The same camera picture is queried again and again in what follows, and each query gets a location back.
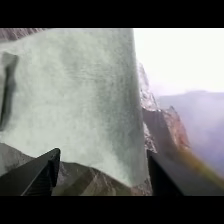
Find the hazy mountain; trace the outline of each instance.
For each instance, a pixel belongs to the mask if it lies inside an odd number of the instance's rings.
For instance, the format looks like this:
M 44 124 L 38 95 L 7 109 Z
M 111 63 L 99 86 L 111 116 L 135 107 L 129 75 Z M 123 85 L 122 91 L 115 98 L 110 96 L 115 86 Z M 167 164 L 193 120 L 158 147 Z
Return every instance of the hazy mountain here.
M 173 106 L 195 154 L 224 177 L 224 93 L 193 91 L 160 96 L 163 109 Z

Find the light green fabric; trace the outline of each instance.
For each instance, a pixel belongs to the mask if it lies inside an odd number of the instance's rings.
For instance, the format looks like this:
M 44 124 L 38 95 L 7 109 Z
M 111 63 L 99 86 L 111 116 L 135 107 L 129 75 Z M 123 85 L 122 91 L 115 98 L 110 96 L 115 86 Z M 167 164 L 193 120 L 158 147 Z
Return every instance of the light green fabric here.
M 1 142 L 99 169 L 129 186 L 147 177 L 132 29 L 52 29 L 0 45 L 18 56 Z

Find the white sky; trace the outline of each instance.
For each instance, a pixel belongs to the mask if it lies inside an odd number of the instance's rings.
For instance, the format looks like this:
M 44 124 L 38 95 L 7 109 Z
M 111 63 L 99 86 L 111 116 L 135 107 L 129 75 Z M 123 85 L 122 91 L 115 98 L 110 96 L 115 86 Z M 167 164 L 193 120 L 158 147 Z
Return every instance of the white sky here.
M 224 29 L 135 28 L 134 35 L 155 94 L 224 92 Z

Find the textured sheet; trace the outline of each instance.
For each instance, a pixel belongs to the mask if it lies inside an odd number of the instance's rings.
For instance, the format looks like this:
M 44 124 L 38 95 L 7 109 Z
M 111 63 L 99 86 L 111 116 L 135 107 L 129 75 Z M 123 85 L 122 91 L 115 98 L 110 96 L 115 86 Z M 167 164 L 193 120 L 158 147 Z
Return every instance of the textured sheet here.
M 147 177 L 131 29 L 54 29 L 3 43 L 17 55 L 1 142 L 99 169 L 129 186 Z

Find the sky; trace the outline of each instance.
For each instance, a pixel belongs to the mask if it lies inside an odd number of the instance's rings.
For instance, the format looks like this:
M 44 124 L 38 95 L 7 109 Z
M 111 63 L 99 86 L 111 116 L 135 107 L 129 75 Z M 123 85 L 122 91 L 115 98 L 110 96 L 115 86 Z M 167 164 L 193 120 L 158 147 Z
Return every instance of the sky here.
M 134 37 L 155 95 L 224 92 L 224 29 L 135 28 Z

